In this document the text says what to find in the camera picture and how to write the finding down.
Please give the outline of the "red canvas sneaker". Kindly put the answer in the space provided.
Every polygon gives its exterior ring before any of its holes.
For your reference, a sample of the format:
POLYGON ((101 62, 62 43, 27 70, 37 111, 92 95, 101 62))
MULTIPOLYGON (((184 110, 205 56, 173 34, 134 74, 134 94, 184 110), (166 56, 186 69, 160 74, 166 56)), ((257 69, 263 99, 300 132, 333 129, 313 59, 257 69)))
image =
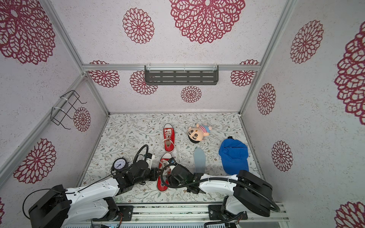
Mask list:
POLYGON ((167 153, 172 153, 175 149, 175 129, 170 123, 163 127, 163 144, 167 153))
MULTIPOLYGON (((160 170, 162 170, 166 165, 170 164, 169 163, 169 160, 172 159, 173 156, 171 153, 165 153, 160 161, 159 161, 159 165, 158 165, 158 168, 160 170)), ((171 168, 168 167, 167 169, 165 169, 163 171, 163 174, 162 174, 162 178, 159 176, 158 179, 157 179, 157 189, 160 191, 160 192, 165 192, 168 190, 168 187, 166 185, 164 185, 164 183, 162 181, 164 181, 166 184, 169 185, 169 180, 168 180, 168 175, 171 174, 171 168)))

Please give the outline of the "light blue insole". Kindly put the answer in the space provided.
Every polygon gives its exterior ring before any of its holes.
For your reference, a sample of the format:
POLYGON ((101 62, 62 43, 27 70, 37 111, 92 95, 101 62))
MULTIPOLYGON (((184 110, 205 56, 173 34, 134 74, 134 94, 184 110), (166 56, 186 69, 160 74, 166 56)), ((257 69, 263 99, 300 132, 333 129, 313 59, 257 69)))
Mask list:
POLYGON ((205 173, 206 157, 201 148, 196 148, 194 151, 194 165, 196 173, 205 173))

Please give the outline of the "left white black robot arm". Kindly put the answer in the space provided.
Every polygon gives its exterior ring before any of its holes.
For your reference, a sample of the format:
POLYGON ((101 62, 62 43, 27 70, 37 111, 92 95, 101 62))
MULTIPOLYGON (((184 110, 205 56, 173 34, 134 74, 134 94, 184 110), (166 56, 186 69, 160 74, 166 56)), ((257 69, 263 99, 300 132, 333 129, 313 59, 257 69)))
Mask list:
POLYGON ((157 180, 157 168, 152 168, 154 154, 148 152, 147 144, 143 157, 137 152, 128 167, 117 167, 115 160, 109 176, 88 186, 64 188, 57 185, 46 189, 28 211, 23 210, 33 228, 63 228, 87 219, 109 221, 116 218, 119 208, 114 197, 129 192, 135 185, 157 180))

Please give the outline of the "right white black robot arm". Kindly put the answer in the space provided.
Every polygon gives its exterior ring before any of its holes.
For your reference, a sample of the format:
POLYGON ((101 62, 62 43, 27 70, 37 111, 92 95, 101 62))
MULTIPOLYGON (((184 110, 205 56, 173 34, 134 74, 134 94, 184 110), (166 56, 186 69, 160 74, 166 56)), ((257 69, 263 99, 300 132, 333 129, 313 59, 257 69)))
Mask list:
POLYGON ((247 211, 262 217, 269 217, 272 211, 280 212, 272 197, 272 186, 246 170, 232 176, 211 176, 191 173, 178 163, 169 163, 158 174, 162 184, 171 189, 186 188, 193 194, 219 192, 226 195, 221 216, 217 221, 206 222, 205 228, 247 219, 247 211))

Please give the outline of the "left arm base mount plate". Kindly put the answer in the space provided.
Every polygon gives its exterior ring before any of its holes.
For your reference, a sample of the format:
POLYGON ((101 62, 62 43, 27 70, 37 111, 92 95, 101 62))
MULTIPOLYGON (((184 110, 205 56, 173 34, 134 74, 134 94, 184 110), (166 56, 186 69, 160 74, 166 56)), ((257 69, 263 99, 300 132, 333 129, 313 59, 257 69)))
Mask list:
POLYGON ((102 218, 93 218, 92 221, 131 221, 133 215, 134 206, 122 205, 116 208, 110 209, 107 214, 102 218))

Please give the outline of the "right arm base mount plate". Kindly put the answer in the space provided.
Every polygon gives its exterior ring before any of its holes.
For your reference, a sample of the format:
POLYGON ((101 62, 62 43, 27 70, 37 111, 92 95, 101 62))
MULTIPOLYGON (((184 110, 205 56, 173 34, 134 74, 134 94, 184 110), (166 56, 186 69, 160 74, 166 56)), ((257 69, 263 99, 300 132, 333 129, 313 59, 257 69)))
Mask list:
POLYGON ((208 213, 210 220, 228 220, 238 214, 237 212, 229 212, 222 204, 208 205, 208 213))

